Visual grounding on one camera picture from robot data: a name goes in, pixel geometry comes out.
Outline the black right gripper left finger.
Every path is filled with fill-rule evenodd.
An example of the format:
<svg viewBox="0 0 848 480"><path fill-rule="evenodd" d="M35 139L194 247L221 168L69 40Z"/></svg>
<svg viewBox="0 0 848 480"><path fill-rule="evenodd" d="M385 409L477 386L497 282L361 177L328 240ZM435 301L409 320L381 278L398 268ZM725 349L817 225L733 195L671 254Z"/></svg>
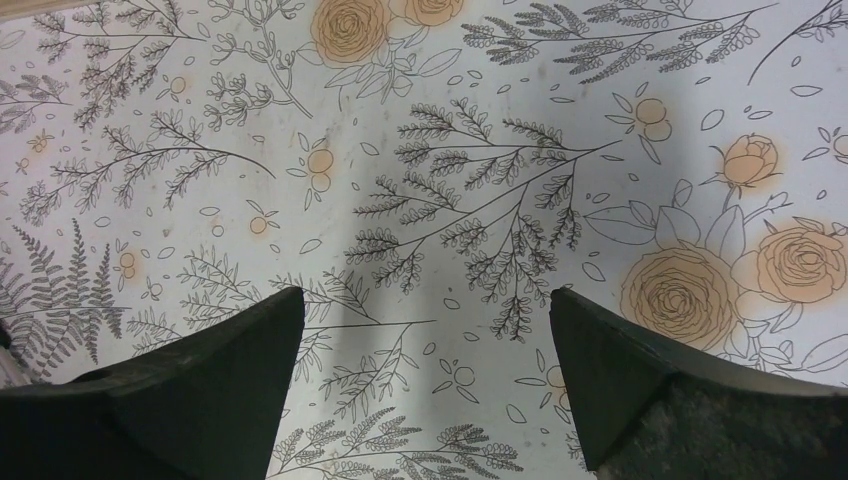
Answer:
<svg viewBox="0 0 848 480"><path fill-rule="evenodd" d="M261 479L305 326L288 287L63 384L1 393L5 479Z"/></svg>

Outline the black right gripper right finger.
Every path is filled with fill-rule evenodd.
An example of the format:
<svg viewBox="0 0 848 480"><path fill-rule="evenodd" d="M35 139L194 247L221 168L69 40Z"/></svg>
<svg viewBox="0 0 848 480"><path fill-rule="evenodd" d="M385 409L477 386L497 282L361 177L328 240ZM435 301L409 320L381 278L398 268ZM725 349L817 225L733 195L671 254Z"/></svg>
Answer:
<svg viewBox="0 0 848 480"><path fill-rule="evenodd" d="M600 479L843 479L847 392L747 368L567 288L550 326L587 469Z"/></svg>

